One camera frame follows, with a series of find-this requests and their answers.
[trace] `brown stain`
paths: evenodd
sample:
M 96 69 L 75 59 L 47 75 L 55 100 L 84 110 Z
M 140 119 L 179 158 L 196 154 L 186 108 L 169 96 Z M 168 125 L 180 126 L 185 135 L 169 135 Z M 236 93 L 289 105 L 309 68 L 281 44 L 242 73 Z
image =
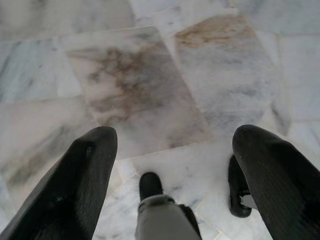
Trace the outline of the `brown stain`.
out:
M 178 44 L 198 48 L 205 44 L 234 45 L 255 34 L 242 16 L 215 16 L 176 34 Z
M 161 83 L 148 75 L 155 68 L 156 54 L 153 52 L 162 47 L 162 43 L 158 43 L 138 52 L 123 51 L 116 47 L 106 50 L 105 57 L 98 61 L 101 67 L 89 76 L 89 82 L 92 84 L 110 80 L 109 77 L 102 77 L 101 73 L 112 76 L 116 88 L 121 92 L 118 95 L 91 101 L 91 106 L 100 113 L 120 111 L 105 119 L 104 124 L 112 125 L 127 121 L 134 113 L 156 109 L 163 105 L 163 100 L 158 96 L 156 89 L 161 88 Z

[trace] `black shoe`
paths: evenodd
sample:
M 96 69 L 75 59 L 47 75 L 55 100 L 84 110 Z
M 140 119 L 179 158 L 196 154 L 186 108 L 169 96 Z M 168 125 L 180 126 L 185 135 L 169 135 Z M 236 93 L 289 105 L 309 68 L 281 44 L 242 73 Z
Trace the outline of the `black shoe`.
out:
M 154 172 L 144 173 L 139 182 L 140 200 L 163 194 L 162 184 L 159 176 Z

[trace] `floor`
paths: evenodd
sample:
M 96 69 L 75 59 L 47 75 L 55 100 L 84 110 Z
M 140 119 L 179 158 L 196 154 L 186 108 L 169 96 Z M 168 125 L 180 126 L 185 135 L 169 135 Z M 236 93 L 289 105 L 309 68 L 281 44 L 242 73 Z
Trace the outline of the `floor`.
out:
M 237 127 L 320 168 L 320 2 L 0 0 L 0 230 L 72 141 L 118 154 L 95 240 L 134 239 L 139 176 L 195 211 L 204 240 L 270 240 L 228 209 Z

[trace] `marble tile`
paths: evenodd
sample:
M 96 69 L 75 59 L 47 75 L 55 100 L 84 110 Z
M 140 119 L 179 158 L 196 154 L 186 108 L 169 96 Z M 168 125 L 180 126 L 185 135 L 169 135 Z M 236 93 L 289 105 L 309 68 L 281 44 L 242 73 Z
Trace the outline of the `marble tile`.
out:
M 155 12 L 179 6 L 179 0 L 128 0 L 136 19 L 151 16 Z
M 272 240 L 258 211 L 252 210 L 248 218 L 235 217 L 229 211 L 228 199 L 228 184 L 217 179 L 196 211 L 231 240 Z
M 179 2 L 185 27 L 190 27 L 214 16 L 238 12 L 228 0 L 179 0 Z
M 224 113 L 257 116 L 271 103 L 279 75 L 242 16 L 210 18 L 176 34 L 176 42 L 182 75 L 211 126 Z
M 0 105 L 0 174 L 18 208 L 71 143 L 97 126 L 83 97 Z
M 162 36 L 175 34 L 184 28 L 182 12 L 179 6 L 170 7 L 152 15 L 153 24 Z
M 108 189 L 106 191 L 106 199 L 109 198 L 123 183 L 123 180 L 116 169 L 116 167 L 113 165 L 112 172 L 109 179 Z
M 17 209 L 13 205 L 6 182 L 0 176 L 0 232 L 7 226 Z
M 213 226 L 209 225 L 206 221 L 202 220 L 201 217 L 195 214 L 195 218 L 198 223 L 202 239 L 214 240 L 219 235 L 218 230 Z
M 319 34 L 318 0 L 234 0 L 258 31 L 283 35 Z
M 82 94 L 55 39 L 0 42 L 0 52 L 0 104 Z
M 139 177 L 134 176 L 107 198 L 92 239 L 134 240 L 139 202 Z
M 207 193 L 219 185 L 228 190 L 231 154 L 229 141 L 211 140 L 135 157 L 132 162 L 140 175 L 150 171 L 157 173 L 165 193 L 198 213 L 197 207 Z
M 229 237 L 227 237 L 225 234 L 220 233 L 220 235 L 217 237 L 217 239 L 214 240 L 231 240 Z
M 123 183 L 131 179 L 134 175 L 137 175 L 137 171 L 129 158 L 116 159 L 113 168 L 118 171 Z
M 0 41 L 130 28 L 127 0 L 1 0 Z
M 204 117 L 215 136 L 225 139 L 232 139 L 238 127 L 244 124 L 256 125 L 262 118 L 264 111 L 252 110 L 215 110 L 204 111 Z
M 320 154 L 320 121 L 293 122 L 288 137 Z
M 93 116 L 118 133 L 118 159 L 212 137 L 154 27 L 64 37 Z
M 257 38 L 262 44 L 264 50 L 268 54 L 271 62 L 278 69 L 281 68 L 280 64 L 280 56 L 279 56 L 279 47 L 278 47 L 278 38 L 275 34 L 264 31 L 256 31 L 255 32 Z
M 280 38 L 283 75 L 289 87 L 320 89 L 320 35 Z
M 320 120 L 319 86 L 298 86 L 289 88 L 292 121 Z

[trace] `gray trousers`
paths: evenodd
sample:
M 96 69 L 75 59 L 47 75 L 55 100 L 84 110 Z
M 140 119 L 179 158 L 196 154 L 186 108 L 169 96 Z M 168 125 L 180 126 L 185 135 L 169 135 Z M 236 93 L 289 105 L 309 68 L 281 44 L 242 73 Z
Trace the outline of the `gray trousers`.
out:
M 136 240 L 201 240 L 182 209 L 167 195 L 155 195 L 138 207 Z

